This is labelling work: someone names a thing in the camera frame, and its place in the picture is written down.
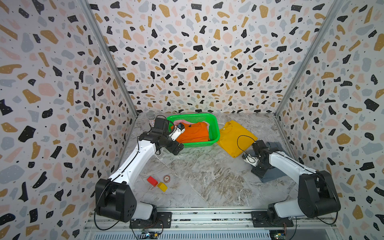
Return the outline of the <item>grey t-shirt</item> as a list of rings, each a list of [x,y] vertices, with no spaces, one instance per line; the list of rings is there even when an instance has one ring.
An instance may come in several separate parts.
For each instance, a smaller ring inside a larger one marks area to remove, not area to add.
[[[286,159],[286,161],[292,161],[293,159],[287,155],[287,153],[281,148],[281,144],[278,142],[264,142],[263,140],[258,140],[254,142],[252,145],[252,150],[251,151],[245,151],[243,152],[246,154],[250,154],[252,157],[256,157],[258,160],[261,157],[269,157],[270,161],[270,156],[273,153],[277,153],[278,156],[283,157]],[[260,179],[262,183],[267,183],[273,180],[276,180],[278,178],[284,177],[286,174],[280,169],[277,168],[276,166],[271,165],[270,163],[270,169],[267,171],[265,176]]]

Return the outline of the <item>pink t-shirt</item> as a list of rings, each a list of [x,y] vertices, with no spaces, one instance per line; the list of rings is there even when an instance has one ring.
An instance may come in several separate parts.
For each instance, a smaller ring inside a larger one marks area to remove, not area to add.
[[[176,120],[174,121],[175,126],[179,124],[183,124],[185,128],[191,128],[191,127],[196,127],[197,125],[195,123],[188,122],[186,120]]]

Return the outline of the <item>orange t-shirt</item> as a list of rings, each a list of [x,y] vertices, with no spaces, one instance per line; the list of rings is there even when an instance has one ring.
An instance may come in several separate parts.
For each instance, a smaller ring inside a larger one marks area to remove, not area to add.
[[[207,122],[195,123],[196,127],[185,128],[185,132],[181,134],[177,141],[179,143],[197,143],[210,141],[209,127]]]

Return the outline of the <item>yellow t-shirt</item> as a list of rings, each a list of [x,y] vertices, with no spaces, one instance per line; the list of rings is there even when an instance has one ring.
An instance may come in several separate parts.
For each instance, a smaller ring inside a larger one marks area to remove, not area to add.
[[[229,121],[220,129],[218,145],[232,158],[237,158],[258,138],[235,121]]]

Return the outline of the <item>green plastic basket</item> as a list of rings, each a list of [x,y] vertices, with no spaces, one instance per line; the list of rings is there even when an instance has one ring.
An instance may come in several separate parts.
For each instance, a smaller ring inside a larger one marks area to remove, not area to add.
[[[174,125],[182,125],[184,132],[176,139],[185,148],[208,147],[220,139],[220,130],[217,118],[212,114],[174,115],[167,117],[170,121],[169,129],[172,132]]]

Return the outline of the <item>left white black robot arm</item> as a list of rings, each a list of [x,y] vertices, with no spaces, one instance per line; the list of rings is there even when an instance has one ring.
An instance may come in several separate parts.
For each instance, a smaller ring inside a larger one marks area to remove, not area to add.
[[[177,138],[184,133],[183,124],[174,124],[163,116],[155,118],[154,126],[137,138],[137,145],[126,161],[108,178],[100,179],[95,187],[95,214],[127,223],[146,221],[148,225],[157,222],[157,207],[138,202],[134,183],[149,159],[165,148],[178,155],[184,145]]]

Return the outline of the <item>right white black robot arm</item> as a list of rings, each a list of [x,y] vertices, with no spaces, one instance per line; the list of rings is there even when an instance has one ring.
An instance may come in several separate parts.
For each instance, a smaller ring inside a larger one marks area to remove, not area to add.
[[[330,173],[311,169],[285,152],[267,147],[262,140],[254,142],[252,148],[256,158],[252,173],[263,183],[287,176],[298,184],[296,199],[269,204],[270,221],[288,217],[317,218],[340,211],[340,200]]]

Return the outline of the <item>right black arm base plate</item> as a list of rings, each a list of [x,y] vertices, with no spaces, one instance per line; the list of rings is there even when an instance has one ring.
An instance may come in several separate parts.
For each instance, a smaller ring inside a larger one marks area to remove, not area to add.
[[[294,223],[289,218],[280,218],[274,211],[252,211],[251,219],[254,228],[283,228],[293,227]]]

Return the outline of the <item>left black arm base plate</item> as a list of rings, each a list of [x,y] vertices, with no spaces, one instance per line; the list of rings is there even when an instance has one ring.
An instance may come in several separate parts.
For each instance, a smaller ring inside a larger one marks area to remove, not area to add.
[[[172,223],[172,212],[157,212],[152,214],[148,220],[131,220],[132,229],[169,229]]]

